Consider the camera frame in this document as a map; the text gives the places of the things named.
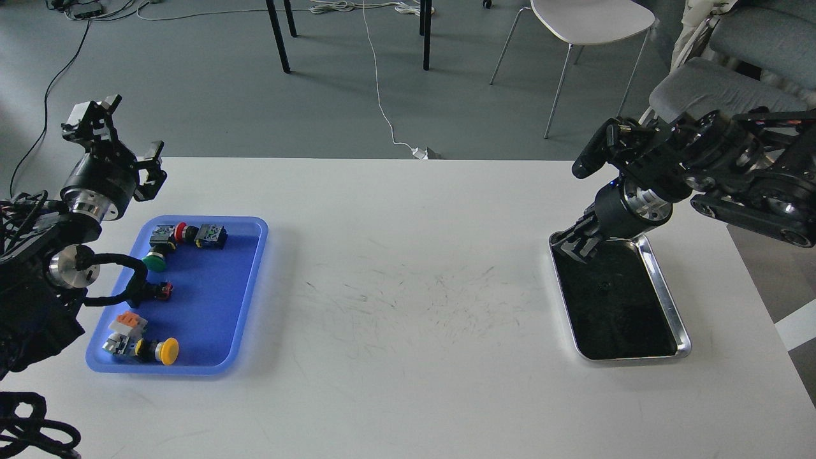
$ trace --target concrete floor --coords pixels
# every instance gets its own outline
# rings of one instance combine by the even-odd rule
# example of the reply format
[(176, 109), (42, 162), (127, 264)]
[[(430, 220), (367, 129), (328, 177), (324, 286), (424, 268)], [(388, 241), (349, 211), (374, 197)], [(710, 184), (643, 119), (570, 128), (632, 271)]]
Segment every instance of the concrete floor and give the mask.
[[(676, 22), (683, 5), (682, 0), (642, 2), (654, 8), (661, 28), (645, 49), (623, 111), (635, 118), (667, 74), (667, 37), (679, 32)], [(102, 3), (110, 9), (124, 0)], [(292, 3), (295, 9), (311, 5), (305, 0)], [(377, 51), (382, 104), (397, 141), (430, 146), (445, 159), (577, 156), (597, 127), (615, 115), (641, 37), (584, 51), (580, 62), (570, 67), (551, 138), (544, 140), (566, 45), (531, 13), (522, 15), (495, 84), (487, 84), (513, 17), (525, 4), (496, 0), (485, 10), (476, 0), (437, 2), (429, 72), (422, 70), (416, 16), (392, 8), (366, 13)], [(260, 0), (165, 0), (143, 13), (168, 17), (263, 7)], [(115, 93), (124, 98), (115, 125), (139, 156), (152, 140), (161, 139), (166, 156), (411, 159), (410, 149), (392, 145), (377, 107), (374, 63), (361, 11), (319, 16), (296, 11), (295, 23), (300, 36), (284, 38), (294, 70), (288, 75), (281, 71), (265, 11), (162, 22), (132, 16), (93, 23), (75, 64), (51, 92), (47, 135), (20, 169), (16, 190), (58, 193), (82, 155), (81, 147), (61, 139), (60, 123), (74, 104)], [(42, 130), (47, 84), (75, 52), (84, 27), (48, 11), (40, 1), (0, 2), (2, 194), (7, 193), (14, 166)], [(770, 250), (767, 241), (735, 240), (752, 273), (768, 269), (766, 257), (746, 255)], [(775, 270), (791, 272), (788, 279), (800, 277), (797, 266), (803, 265), (772, 263)], [(758, 276), (754, 279), (761, 287)], [(813, 294), (808, 285), (776, 286), (762, 292), (775, 322), (790, 312), (776, 305), (789, 309), (800, 300), (799, 293)], [(799, 292), (792, 301), (768, 300), (788, 297), (790, 291)], [(792, 357), (816, 397), (816, 348), (812, 342), (807, 346), (794, 350)]]

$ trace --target gray cushion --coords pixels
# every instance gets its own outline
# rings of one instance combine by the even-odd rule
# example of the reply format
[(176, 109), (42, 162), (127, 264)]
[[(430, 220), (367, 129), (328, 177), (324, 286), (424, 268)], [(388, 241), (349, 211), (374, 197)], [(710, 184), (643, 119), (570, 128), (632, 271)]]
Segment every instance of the gray cushion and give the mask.
[(739, 0), (738, 7), (760, 7), (779, 11), (816, 24), (814, 0)]
[[(800, 8), (800, 16), (816, 16), (816, 2)], [(816, 88), (816, 25), (805, 19), (738, 5), (722, 16), (708, 44), (714, 51), (770, 70), (807, 89)]]
[(700, 57), (669, 74), (652, 91), (649, 104), (665, 121), (683, 112), (699, 118), (715, 109), (740, 114), (761, 105), (772, 112), (807, 109), (803, 100)]

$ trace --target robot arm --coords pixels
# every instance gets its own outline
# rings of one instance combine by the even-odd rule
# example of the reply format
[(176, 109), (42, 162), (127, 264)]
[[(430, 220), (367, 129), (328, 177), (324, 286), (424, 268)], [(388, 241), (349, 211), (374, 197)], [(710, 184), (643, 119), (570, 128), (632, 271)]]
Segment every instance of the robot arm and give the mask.
[[(166, 179), (162, 142), (138, 161), (119, 140), (111, 117), (121, 99), (78, 104), (62, 124), (63, 138), (85, 147), (85, 154), (61, 199), (48, 200), (43, 191), (0, 203), (0, 379), (58, 354), (82, 335), (76, 316), (83, 303), (117, 304), (145, 285), (140, 260), (95, 254), (83, 245), (99, 237), (102, 221), (121, 218), (131, 198), (154, 198)], [(140, 183), (143, 170), (147, 178)], [(88, 298), (87, 287), (108, 263), (133, 269), (133, 278), (116, 296)]]
[[(579, 179), (604, 164), (619, 175), (553, 248), (586, 262), (598, 244), (631, 239), (668, 221), (688, 198), (705, 216), (800, 247), (816, 242), (816, 114), (717, 111), (668, 126), (611, 118), (572, 167)], [(793, 128), (796, 134), (776, 128)]]

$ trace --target metal chair leg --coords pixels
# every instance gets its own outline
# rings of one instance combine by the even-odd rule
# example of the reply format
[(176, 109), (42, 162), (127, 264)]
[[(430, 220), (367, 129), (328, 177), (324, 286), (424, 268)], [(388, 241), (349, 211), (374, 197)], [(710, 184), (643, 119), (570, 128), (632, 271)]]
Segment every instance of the metal chair leg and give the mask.
[(578, 54), (575, 55), (575, 60), (572, 61), (572, 65), (578, 64), (578, 59), (581, 59), (581, 53), (583, 52), (584, 45), (581, 45), (578, 48)]
[(573, 44), (566, 49), (566, 58), (564, 59), (564, 69), (561, 71), (561, 79), (558, 80), (558, 89), (556, 90), (556, 99), (552, 102), (552, 110), (550, 110), (550, 118), (547, 120), (547, 129), (544, 130), (544, 138), (547, 139), (550, 134), (550, 125), (552, 124), (552, 116), (556, 114), (556, 105), (558, 105), (558, 97), (561, 95), (561, 87), (564, 86), (564, 77), (566, 76), (566, 69), (570, 64), (570, 53), (572, 52)]
[(508, 39), (504, 42), (504, 48), (502, 48), (502, 54), (499, 56), (499, 63), (496, 64), (495, 70), (493, 70), (493, 76), (490, 77), (490, 84), (493, 84), (493, 80), (496, 79), (496, 74), (499, 72), (499, 66), (502, 64), (502, 59), (504, 59), (504, 52), (508, 50), (508, 45), (510, 44), (510, 38), (512, 38), (512, 33), (516, 30), (516, 24), (518, 24), (518, 16), (521, 16), (521, 12), (524, 10), (529, 10), (530, 7), (523, 7), (516, 13), (516, 20), (512, 22), (512, 27), (510, 28), (510, 34), (508, 35)]
[(626, 98), (629, 96), (629, 88), (632, 86), (632, 80), (635, 79), (635, 72), (637, 71), (637, 65), (641, 62), (641, 56), (643, 56), (643, 49), (646, 48), (646, 40), (649, 39), (649, 31), (651, 28), (646, 30), (646, 36), (643, 37), (643, 44), (641, 45), (641, 52), (637, 54), (637, 60), (635, 60), (635, 67), (632, 69), (632, 75), (629, 77), (629, 82), (626, 84), (626, 91), (623, 92), (623, 99), (620, 101), (620, 107), (618, 107), (618, 114), (615, 116), (620, 116), (621, 112), (623, 112), (623, 104), (626, 104)]

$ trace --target blue tray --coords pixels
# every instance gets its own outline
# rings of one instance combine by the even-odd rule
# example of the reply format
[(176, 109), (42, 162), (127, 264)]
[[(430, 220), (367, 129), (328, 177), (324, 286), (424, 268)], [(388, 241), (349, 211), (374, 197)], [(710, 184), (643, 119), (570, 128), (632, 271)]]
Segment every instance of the blue tray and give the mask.
[[(102, 345), (111, 333), (108, 325), (130, 309), (127, 303), (120, 303), (105, 308), (91, 336), (85, 352), (91, 370), (214, 375), (235, 360), (269, 229), (266, 222), (253, 216), (158, 216), (144, 224), (131, 256), (142, 258), (147, 254), (150, 234), (156, 225), (175, 225), (180, 221), (194, 226), (223, 225), (228, 237), (223, 250), (182, 244), (167, 256), (166, 271), (148, 274), (151, 283), (172, 283), (172, 297), (169, 301), (143, 301), (134, 312), (148, 321), (147, 339), (164, 341), (172, 336), (179, 341), (179, 358), (166, 366), (114, 357), (103, 350)], [(113, 294), (124, 290), (132, 273), (122, 269)]]

